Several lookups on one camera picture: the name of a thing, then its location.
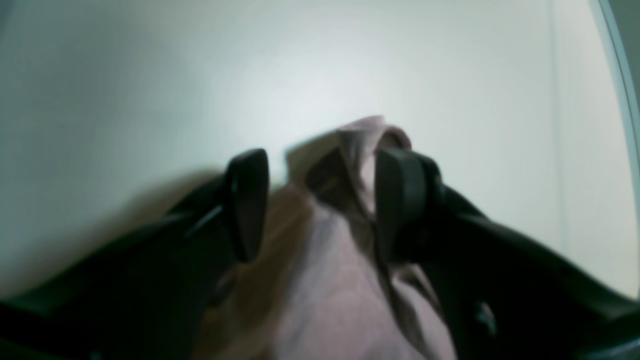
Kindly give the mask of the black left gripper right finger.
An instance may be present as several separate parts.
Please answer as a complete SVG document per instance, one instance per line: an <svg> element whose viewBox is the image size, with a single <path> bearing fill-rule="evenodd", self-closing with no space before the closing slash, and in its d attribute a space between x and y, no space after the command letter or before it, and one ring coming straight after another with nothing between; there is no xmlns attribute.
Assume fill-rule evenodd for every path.
<svg viewBox="0 0 640 360"><path fill-rule="evenodd" d="M639 303L498 224L412 150L375 157L378 249L435 291L460 360L637 360Z"/></svg>

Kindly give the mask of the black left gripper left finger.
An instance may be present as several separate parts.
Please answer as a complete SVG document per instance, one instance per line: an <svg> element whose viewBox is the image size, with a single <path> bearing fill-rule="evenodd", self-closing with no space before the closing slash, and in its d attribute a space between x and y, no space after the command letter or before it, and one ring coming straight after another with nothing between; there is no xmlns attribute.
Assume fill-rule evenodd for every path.
<svg viewBox="0 0 640 360"><path fill-rule="evenodd" d="M162 217L1 301L3 360L187 360L217 287L254 261L270 188L262 148Z"/></svg>

